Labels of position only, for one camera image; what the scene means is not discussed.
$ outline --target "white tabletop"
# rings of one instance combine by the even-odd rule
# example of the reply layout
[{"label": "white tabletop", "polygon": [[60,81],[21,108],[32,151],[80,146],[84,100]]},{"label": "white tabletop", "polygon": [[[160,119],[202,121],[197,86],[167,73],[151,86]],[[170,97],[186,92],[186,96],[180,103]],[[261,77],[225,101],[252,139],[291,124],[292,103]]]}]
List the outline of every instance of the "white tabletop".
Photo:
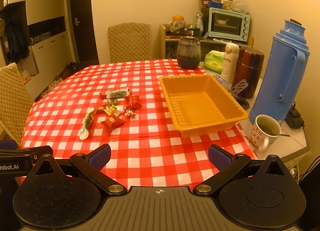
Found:
[{"label": "white tabletop", "polygon": [[[220,74],[210,71],[208,69],[204,69],[207,74],[211,75],[218,75],[221,76]],[[252,106],[257,98],[260,86],[262,83],[262,79],[259,79],[258,87],[256,89],[256,92],[254,94],[254,97],[252,99],[247,99],[250,108],[247,110],[247,113],[250,112],[252,109]],[[225,84],[225,87],[230,89],[231,84]],[[250,137],[251,129],[252,129],[252,124],[248,119],[239,121],[240,125],[243,128],[244,134],[247,137]],[[256,156],[258,159],[264,160],[269,154],[276,154],[280,158],[286,157],[285,162],[291,161],[293,159],[299,158],[299,160],[307,154],[307,152],[310,150],[309,147],[307,147],[307,141],[305,138],[305,134],[301,129],[291,129],[286,122],[283,122],[282,126],[282,134],[288,134],[290,137],[285,137],[285,136],[279,136],[277,140],[273,143],[272,146],[270,146],[264,153],[260,153],[258,149],[252,145],[252,148],[254,149]]]}]

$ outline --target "yellow plastic tray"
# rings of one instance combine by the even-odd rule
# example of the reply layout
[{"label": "yellow plastic tray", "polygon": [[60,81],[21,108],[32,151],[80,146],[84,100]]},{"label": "yellow plastic tray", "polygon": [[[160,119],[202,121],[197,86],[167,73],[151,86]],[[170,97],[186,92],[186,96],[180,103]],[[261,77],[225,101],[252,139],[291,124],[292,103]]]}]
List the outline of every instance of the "yellow plastic tray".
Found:
[{"label": "yellow plastic tray", "polygon": [[212,75],[161,77],[174,127],[183,137],[231,129],[248,114]]}]

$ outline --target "white bottle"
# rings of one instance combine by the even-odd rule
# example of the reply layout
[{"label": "white bottle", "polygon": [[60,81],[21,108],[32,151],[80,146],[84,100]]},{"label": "white bottle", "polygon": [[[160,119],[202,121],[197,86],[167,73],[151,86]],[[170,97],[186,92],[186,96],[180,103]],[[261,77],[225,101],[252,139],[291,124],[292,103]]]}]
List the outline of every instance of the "white bottle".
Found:
[{"label": "white bottle", "polygon": [[233,78],[235,76],[238,54],[239,46],[234,43],[227,43],[224,53],[221,78],[229,83],[233,82]]}]

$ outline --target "orange lid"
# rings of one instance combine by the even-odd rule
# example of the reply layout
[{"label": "orange lid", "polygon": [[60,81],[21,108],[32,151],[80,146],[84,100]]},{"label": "orange lid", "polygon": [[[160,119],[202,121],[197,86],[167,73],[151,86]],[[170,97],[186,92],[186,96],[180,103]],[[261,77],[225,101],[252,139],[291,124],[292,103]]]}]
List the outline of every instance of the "orange lid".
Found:
[{"label": "orange lid", "polygon": [[183,16],[173,16],[172,20],[183,20]]}]

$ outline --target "tray rim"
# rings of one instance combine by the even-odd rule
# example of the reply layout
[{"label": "tray rim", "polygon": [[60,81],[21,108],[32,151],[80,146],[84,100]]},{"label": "tray rim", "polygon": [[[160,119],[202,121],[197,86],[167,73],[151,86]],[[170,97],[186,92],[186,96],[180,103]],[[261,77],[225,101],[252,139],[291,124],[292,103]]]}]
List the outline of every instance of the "tray rim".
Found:
[{"label": "tray rim", "polygon": [[235,105],[239,108],[239,110],[241,110],[241,112],[243,113],[242,116],[240,117],[237,117],[237,118],[231,118],[231,119],[225,119],[224,121],[220,121],[219,124],[213,122],[213,123],[205,123],[204,126],[201,126],[201,127],[196,127],[196,126],[183,126],[181,127],[178,123],[178,120],[177,120],[177,117],[174,115],[172,115],[171,111],[173,111],[173,106],[172,106],[172,103],[170,101],[170,98],[169,98],[169,95],[167,92],[164,92],[164,83],[163,83],[163,80],[166,79],[166,78],[185,78],[185,77],[209,77],[213,80],[214,84],[217,84],[217,86],[222,90],[224,91],[224,93],[226,95],[228,95],[229,97],[231,97],[232,99],[234,99],[234,97],[210,74],[197,74],[197,75],[175,75],[175,76],[163,76],[163,77],[160,77],[159,78],[159,82],[160,82],[160,85],[161,85],[161,90],[162,90],[162,93],[164,94],[164,98],[165,98],[165,101],[167,102],[168,104],[168,109],[169,109],[169,113],[171,115],[171,119],[172,119],[172,123],[174,125],[174,127],[178,130],[178,131],[189,131],[189,130],[195,130],[195,129],[203,129],[203,128],[206,128],[206,127],[210,127],[210,126],[217,126],[217,125],[222,125],[222,124],[227,124],[227,123],[232,123],[232,122],[235,122],[237,123],[238,121],[241,121],[241,120],[244,120],[244,119],[247,119],[249,117],[248,113],[240,106],[240,104],[238,102],[236,102],[235,100]]}]

